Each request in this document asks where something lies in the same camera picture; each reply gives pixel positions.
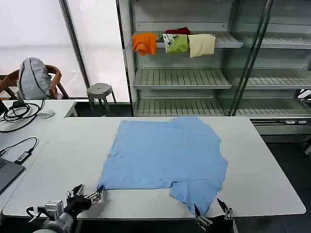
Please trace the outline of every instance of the shelf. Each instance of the shelf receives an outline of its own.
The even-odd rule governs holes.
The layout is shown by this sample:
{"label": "shelf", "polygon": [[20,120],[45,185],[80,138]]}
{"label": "shelf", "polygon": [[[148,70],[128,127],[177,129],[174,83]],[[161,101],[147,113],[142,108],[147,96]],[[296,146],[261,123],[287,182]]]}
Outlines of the shelf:
{"label": "shelf", "polygon": [[261,48],[311,50],[311,37],[295,33],[268,33],[262,41]]}
{"label": "shelf", "polygon": [[136,116],[223,116],[223,110],[215,99],[191,100],[140,100]]}
{"label": "shelf", "polygon": [[[241,48],[243,46],[243,42],[239,42],[236,40],[230,33],[214,33],[214,32],[200,32],[205,34],[214,34],[216,35],[216,42],[215,42],[215,48]],[[165,44],[162,38],[162,32],[156,32],[157,37],[161,38],[161,40],[157,41],[156,47],[157,48],[165,48]]]}
{"label": "shelf", "polygon": [[[232,100],[220,102],[228,108]],[[311,108],[299,99],[242,99],[236,115],[250,118],[311,117]]]}
{"label": "shelf", "polygon": [[[232,84],[238,85],[240,71],[232,70],[228,75]],[[246,89],[308,89],[311,88],[311,73],[295,69],[254,69]]]}
{"label": "shelf", "polygon": [[139,69],[136,89],[230,89],[218,69]]}

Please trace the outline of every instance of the folded cloth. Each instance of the folded cloth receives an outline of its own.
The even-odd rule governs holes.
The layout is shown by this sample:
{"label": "folded cloth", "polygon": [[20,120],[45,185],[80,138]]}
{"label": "folded cloth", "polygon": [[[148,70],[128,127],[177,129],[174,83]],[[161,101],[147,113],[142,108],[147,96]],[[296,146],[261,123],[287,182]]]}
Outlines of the folded cloth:
{"label": "folded cloth", "polygon": [[170,122],[123,120],[98,186],[171,188],[171,196],[205,214],[226,173],[219,143],[213,129],[194,116]]}
{"label": "folded cloth", "polygon": [[184,35],[190,35],[190,30],[188,28],[178,28],[178,29],[171,29],[166,30],[166,34],[184,34]]}
{"label": "folded cloth", "polygon": [[138,51],[141,56],[146,53],[154,55],[156,53],[156,34],[141,33],[132,36],[133,50]]}
{"label": "folded cloth", "polygon": [[189,35],[190,57],[214,54],[215,40],[215,36],[210,34]]}
{"label": "folded cloth", "polygon": [[163,39],[166,54],[188,51],[187,35],[163,34]]}

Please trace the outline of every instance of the gray backpack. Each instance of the gray backpack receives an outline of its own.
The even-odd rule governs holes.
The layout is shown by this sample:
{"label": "gray backpack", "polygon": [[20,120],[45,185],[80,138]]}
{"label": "gray backpack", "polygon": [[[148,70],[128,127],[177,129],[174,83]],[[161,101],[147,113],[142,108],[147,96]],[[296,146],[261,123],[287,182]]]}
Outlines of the gray backpack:
{"label": "gray backpack", "polygon": [[21,98],[23,100],[49,99],[51,78],[40,59],[27,58],[21,64],[18,74],[18,88]]}

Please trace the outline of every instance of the white table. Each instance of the white table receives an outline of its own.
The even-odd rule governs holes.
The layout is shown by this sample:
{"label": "white table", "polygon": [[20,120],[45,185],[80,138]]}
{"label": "white table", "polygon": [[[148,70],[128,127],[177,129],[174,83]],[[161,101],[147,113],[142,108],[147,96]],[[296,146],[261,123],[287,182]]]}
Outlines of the white table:
{"label": "white table", "polygon": [[[3,210],[6,216],[26,216],[29,206],[66,200],[66,191],[83,183],[94,191],[103,163],[123,119],[167,121],[169,117],[66,118],[36,159]],[[302,214],[303,203],[256,129],[245,117],[201,117],[221,138],[228,161],[218,197],[234,216]],[[169,189],[109,190],[101,202],[83,212],[83,219],[145,219],[193,217],[187,207],[169,196]],[[207,215],[218,214],[213,202]]]}
{"label": "white table", "polygon": [[[26,100],[25,102],[36,103],[41,105],[41,100]],[[13,104],[12,100],[3,101],[3,103],[10,107]],[[73,100],[46,100],[43,110],[50,109],[55,112],[55,115],[48,119],[40,119],[36,117],[28,126],[22,128],[18,131],[11,133],[0,133],[0,148],[5,148],[7,146],[13,145],[25,138],[36,136],[38,138],[38,144],[33,151],[32,155],[23,163],[26,170],[12,183],[10,186],[0,194],[0,212],[4,208],[5,204],[15,191],[16,187],[22,180],[22,178],[29,171],[30,166],[35,161],[36,157],[39,155],[40,151],[47,143],[50,135],[53,133],[57,127],[59,127],[59,122],[71,115],[76,116],[74,109],[75,101]],[[26,141],[16,147],[8,150],[3,156],[3,159],[14,162],[24,151],[29,150],[34,145],[34,140]]]}

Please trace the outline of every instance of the light blue t-shirt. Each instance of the light blue t-shirt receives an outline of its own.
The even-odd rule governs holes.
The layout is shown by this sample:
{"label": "light blue t-shirt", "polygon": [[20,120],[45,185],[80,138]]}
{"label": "light blue t-shirt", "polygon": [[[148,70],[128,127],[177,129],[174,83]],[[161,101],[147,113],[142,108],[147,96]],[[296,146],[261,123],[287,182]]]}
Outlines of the light blue t-shirt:
{"label": "light blue t-shirt", "polygon": [[225,179],[220,138],[194,116],[169,122],[123,120],[104,163],[105,189],[171,188],[194,212],[208,210]]}

